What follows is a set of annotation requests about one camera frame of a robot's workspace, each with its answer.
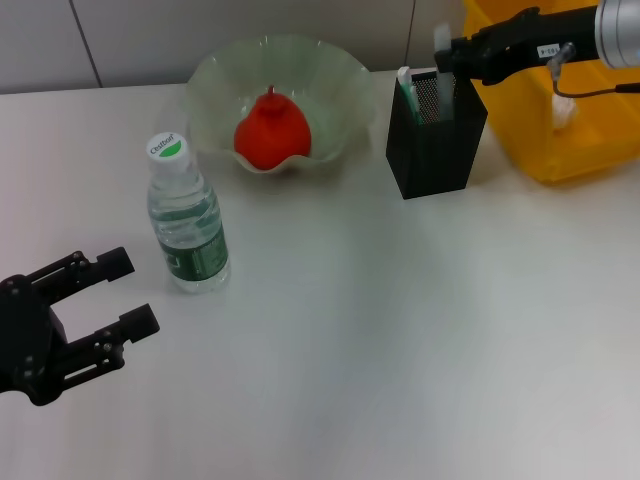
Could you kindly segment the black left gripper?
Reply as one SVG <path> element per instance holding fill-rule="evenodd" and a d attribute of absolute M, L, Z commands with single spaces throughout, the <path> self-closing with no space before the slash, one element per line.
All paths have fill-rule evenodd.
<path fill-rule="evenodd" d="M 84 338 L 66 343 L 51 305 L 135 271 L 123 247 L 90 262 L 76 251 L 27 276 L 1 282 L 1 391 L 47 405 L 74 387 L 124 367 L 124 344 L 160 330 L 149 304 Z"/>

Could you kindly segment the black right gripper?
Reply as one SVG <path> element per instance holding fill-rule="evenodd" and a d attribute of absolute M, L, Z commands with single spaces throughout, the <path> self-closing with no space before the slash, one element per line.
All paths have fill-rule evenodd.
<path fill-rule="evenodd" d="M 517 72 L 545 65 L 549 57 L 544 50 L 555 44 L 573 45 L 572 63 L 596 60 L 595 17 L 594 6 L 551 14 L 530 7 L 471 38 L 452 38 L 450 49 L 434 52 L 436 68 L 442 74 L 495 85 Z"/>

